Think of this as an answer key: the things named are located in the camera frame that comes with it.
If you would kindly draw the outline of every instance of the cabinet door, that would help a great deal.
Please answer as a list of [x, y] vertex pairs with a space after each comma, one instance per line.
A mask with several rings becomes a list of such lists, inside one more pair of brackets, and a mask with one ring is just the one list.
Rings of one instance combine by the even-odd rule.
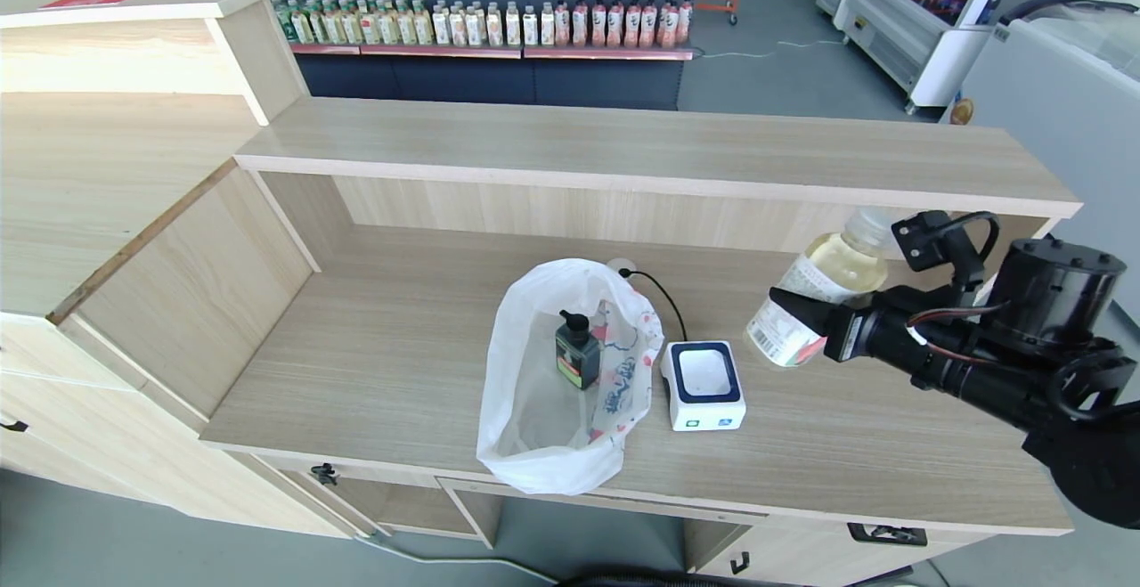
[[202, 445], [142, 393], [14, 375], [0, 376], [0, 384], [6, 416], [32, 425], [58, 451], [156, 503], [196, 517], [348, 535], [225, 451]]
[[873, 578], [958, 547], [988, 533], [925, 530], [925, 546], [860, 543], [847, 523], [769, 516], [754, 525], [699, 573], [766, 582], [839, 587]]

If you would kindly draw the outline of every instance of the plastic bag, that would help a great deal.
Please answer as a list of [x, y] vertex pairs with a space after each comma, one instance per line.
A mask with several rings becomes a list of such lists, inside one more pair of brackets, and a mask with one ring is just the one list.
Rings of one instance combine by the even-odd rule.
[[[559, 311], [591, 318], [602, 343], [594, 385], [555, 368]], [[621, 275], [586, 259], [539, 263], [495, 316], [475, 456], [524, 494], [575, 496], [621, 471], [626, 434], [649, 411], [661, 321]]]

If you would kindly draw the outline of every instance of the power cord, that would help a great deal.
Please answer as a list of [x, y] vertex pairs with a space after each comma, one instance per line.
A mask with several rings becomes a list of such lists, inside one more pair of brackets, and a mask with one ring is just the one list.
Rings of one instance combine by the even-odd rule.
[[535, 578], [537, 578], [539, 580], [545, 580], [546, 582], [549, 582], [551, 585], [556, 585], [559, 582], [554, 578], [552, 578], [552, 577], [549, 577], [549, 576], [547, 576], [547, 574], [545, 574], [545, 573], [543, 573], [543, 572], [540, 572], [538, 570], [530, 569], [529, 566], [527, 566], [524, 564], [520, 564], [520, 563], [516, 563], [514, 561], [510, 561], [510, 560], [506, 560], [506, 559], [424, 559], [424, 557], [421, 557], [421, 556], [416, 556], [414, 554], [409, 554], [409, 553], [404, 552], [401, 549], [397, 549], [396, 547], [389, 547], [388, 545], [383, 545], [382, 543], [377, 543], [373, 538], [365, 538], [363, 536], [357, 536], [355, 538], [355, 540], [357, 543], [363, 543], [363, 544], [365, 544], [365, 545], [367, 545], [369, 547], [374, 547], [374, 548], [380, 549], [382, 552], [388, 552], [388, 554], [392, 554], [394, 556], [399, 556], [399, 557], [401, 557], [401, 559], [404, 559], [406, 561], [412, 561], [414, 563], [420, 563], [420, 564], [500, 564], [500, 565], [508, 566], [511, 569], [516, 569], [516, 570], [519, 570], [519, 571], [521, 571], [523, 573], [529, 573], [530, 576], [534, 576]]
[[652, 275], [646, 274], [646, 271], [635, 271], [632, 269], [618, 269], [618, 275], [621, 275], [621, 277], [625, 279], [629, 279], [630, 275], [644, 275], [646, 278], [650, 279], [651, 283], [657, 285], [658, 290], [661, 292], [661, 295], [663, 295], [665, 299], [669, 301], [669, 307], [673, 307], [673, 312], [677, 315], [677, 323], [681, 324], [681, 340], [684, 342], [689, 342], [689, 332], [685, 331], [685, 319], [681, 317], [681, 311], [677, 310], [677, 303], [673, 302], [673, 296], [669, 295], [668, 291], [665, 291], [665, 287], [661, 286], [661, 283], [657, 282], [657, 278], [654, 278]]

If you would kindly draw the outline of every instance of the cabinet handle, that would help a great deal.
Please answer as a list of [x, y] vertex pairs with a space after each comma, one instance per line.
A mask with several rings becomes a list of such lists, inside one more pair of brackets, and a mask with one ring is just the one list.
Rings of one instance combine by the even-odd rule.
[[333, 465], [325, 463], [324, 465], [314, 466], [309, 472], [317, 476], [317, 482], [320, 484], [336, 486], [336, 470], [333, 468]]
[[857, 543], [874, 543], [878, 545], [909, 545], [926, 547], [926, 530], [917, 527], [890, 527], [886, 524], [847, 523], [847, 531]]
[[741, 552], [740, 553], [740, 563], [736, 563], [735, 559], [732, 560], [732, 561], [728, 561], [728, 569], [732, 570], [732, 574], [733, 576], [736, 576], [738, 573], [740, 573], [740, 572], [744, 571], [746, 569], [748, 569], [748, 565], [751, 564], [751, 562], [752, 562], [752, 559], [751, 559], [751, 556], [748, 555], [748, 552]]

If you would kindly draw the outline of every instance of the bottle label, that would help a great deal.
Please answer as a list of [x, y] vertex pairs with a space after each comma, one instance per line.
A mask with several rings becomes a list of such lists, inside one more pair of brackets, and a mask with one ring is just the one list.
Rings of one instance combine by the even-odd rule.
[[[831, 282], [807, 255], [799, 255], [776, 286], [830, 303], [841, 303], [862, 295]], [[760, 352], [781, 367], [797, 367], [807, 362], [826, 343], [825, 336], [804, 326], [772, 300], [764, 301], [760, 310], [748, 323], [747, 332]]]
[[581, 389], [581, 360], [583, 357], [577, 349], [570, 347], [562, 341], [561, 336], [555, 336], [554, 339], [554, 358], [555, 364], [562, 375], [570, 381], [571, 384]]

